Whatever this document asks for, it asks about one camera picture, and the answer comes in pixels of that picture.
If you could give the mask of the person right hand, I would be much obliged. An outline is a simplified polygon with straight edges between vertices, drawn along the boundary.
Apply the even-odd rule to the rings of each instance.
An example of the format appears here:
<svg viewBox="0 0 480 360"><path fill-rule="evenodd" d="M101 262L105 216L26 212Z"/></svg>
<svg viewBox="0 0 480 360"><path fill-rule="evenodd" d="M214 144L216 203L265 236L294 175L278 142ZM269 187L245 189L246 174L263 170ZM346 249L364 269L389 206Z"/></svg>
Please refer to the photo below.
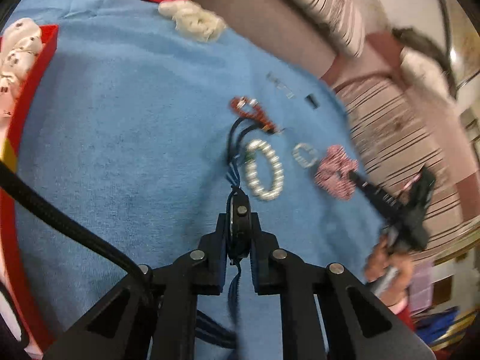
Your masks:
<svg viewBox="0 0 480 360"><path fill-rule="evenodd" d="M397 272L389 286L381 293L379 299L386 306L400 304L407 297L407 289L413 277L413 260L409 253L389 254L387 236L381 235L373 251L368 256L364 275L368 282L383 278L388 268L394 267Z"/></svg>

